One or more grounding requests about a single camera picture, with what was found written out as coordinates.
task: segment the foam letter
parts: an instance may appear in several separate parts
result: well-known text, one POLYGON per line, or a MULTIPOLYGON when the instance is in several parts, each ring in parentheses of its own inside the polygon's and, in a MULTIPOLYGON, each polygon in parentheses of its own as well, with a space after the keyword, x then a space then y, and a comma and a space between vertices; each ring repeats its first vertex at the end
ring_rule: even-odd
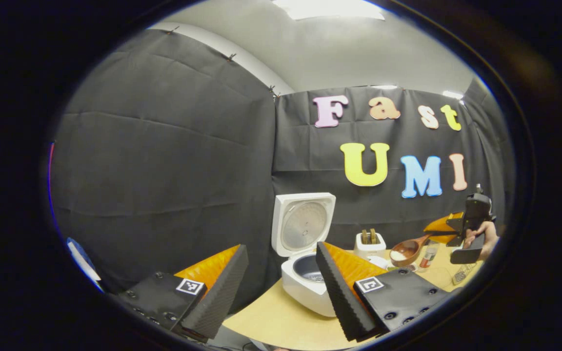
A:
POLYGON ((455 166, 455 184, 453 184, 452 188, 456 191, 467 189, 468 184, 465 182, 465 173, 463 171, 463 155, 451 154, 449 158, 452 161, 452 166, 455 166))
POLYGON ((455 116, 457 115, 457 111, 453 110, 450 105, 444 105, 442 107, 442 112, 446 115, 446 120, 448 121, 448 126, 450 126, 455 131, 461 130, 461 124, 455 120, 455 116))
POLYGON ((428 196, 442 195, 442 187, 439 179, 439 164, 442 160, 437 156, 430 156, 426 160, 426 167, 422 171, 422 167, 415 156, 400 157, 400 161, 404 164, 405 186, 402 197, 410 198, 417 195, 413 189, 413 183, 418 187, 420 196, 424 196, 424 190, 428 196))
POLYGON ((420 120, 424 123, 426 128, 437 129, 437 127, 439 127, 439 122, 437 122, 437 118, 435 118, 435 112, 433 112, 433 109, 428 106, 420 105, 418 107, 418 112, 420 113, 420 116, 422 116, 420 120))
POLYGON ((390 146, 377 142, 370 145, 377 157, 377 171, 373 174, 363 173, 361 154, 365 150, 363 144, 349 142, 340 147, 344 153, 344 171, 346 178, 356 186, 373 187, 381 184, 387 178, 387 151, 390 146))
POLYGON ((394 102, 390 98, 375 97, 368 101, 368 105, 372 106, 370 116, 374 119, 396 119, 400 117, 400 111, 396 109, 394 102))
POLYGON ((337 118, 341 118, 343 111, 340 102, 347 105, 348 98, 344 95, 315 97, 314 102, 318 106, 318 120, 315 126, 318 128, 335 127, 338 123, 337 120, 333 118, 333 114, 335 114, 337 118))

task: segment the ceiling light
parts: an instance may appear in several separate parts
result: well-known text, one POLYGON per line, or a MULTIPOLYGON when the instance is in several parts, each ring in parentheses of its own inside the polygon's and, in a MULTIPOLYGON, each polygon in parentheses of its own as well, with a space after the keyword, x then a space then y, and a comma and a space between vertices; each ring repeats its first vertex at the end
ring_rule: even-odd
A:
POLYGON ((449 90, 444 90, 442 95, 448 96, 450 98, 458 98, 459 100, 461 100, 463 98, 463 94, 455 93, 455 92, 449 91, 449 90))
POLYGON ((396 89, 398 86, 395 85, 387 85, 387 86, 372 86, 375 87, 377 89, 396 89))
POLYGON ((382 9, 364 0, 273 0, 293 20, 339 16, 384 20, 382 9))

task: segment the wooden table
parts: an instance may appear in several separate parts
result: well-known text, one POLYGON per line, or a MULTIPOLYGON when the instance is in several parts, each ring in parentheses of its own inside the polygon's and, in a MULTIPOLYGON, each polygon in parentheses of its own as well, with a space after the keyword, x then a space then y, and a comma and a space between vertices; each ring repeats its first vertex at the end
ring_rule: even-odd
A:
MULTIPOLYGON (((482 262, 476 264, 463 282, 454 285, 452 277, 461 265, 450 264, 451 250, 452 248, 439 244, 431 266, 425 272, 417 274, 445 291, 464 286, 478 271, 482 262)), ((385 257, 389 258, 389 255, 390 251, 387 250, 385 257)), ((423 253, 416 261, 417 264, 422 256, 423 253)), ((252 304, 225 320, 223 325, 252 340, 292 350, 340 350, 371 340, 348 342, 336 317, 324 317, 299 304, 284 291, 281 280, 252 304)))

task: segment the white container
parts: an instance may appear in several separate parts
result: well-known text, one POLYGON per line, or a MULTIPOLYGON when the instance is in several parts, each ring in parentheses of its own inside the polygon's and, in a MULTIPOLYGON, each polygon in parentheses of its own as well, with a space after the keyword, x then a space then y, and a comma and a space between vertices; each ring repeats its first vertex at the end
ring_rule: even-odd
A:
POLYGON ((385 249, 387 246, 385 245, 385 241, 381 234, 376 233, 377 238, 379 238, 379 244, 362 244, 361 243, 361 233, 357 234, 355 237, 355 249, 353 253, 364 260, 370 260, 368 256, 379 256, 385 257, 385 249))
POLYGON ((433 240, 429 240, 428 244, 425 244, 424 256, 420 262, 420 268, 428 268, 431 266, 433 258, 437 255, 437 249, 439 248, 439 243, 433 240))
POLYGON ((288 258, 281 264, 283 289, 326 317, 335 317, 335 311, 315 264, 315 248, 326 240, 334 208, 330 193, 277 195, 272 218, 272 248, 288 258))
POLYGON ((368 261, 370 261, 371 264, 377 265, 382 269, 387 269, 388 271, 390 269, 397 268, 395 267, 395 265, 392 264, 390 260, 382 256, 368 256, 368 261))

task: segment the wooden spoon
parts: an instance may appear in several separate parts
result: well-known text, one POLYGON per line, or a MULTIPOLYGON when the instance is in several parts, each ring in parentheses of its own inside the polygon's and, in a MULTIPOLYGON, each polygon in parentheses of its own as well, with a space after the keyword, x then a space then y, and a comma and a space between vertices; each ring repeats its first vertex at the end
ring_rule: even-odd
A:
POLYGON ((420 250, 428 241, 428 237, 432 234, 426 234, 423 237, 413 238, 410 240, 405 240, 404 242, 399 243, 398 245, 392 248, 390 251, 390 260, 392 260, 392 264, 396 267, 404 267, 407 265, 412 264, 420 255, 420 250), (404 256, 402 260, 395 260, 392 257, 392 253, 397 252, 404 256))

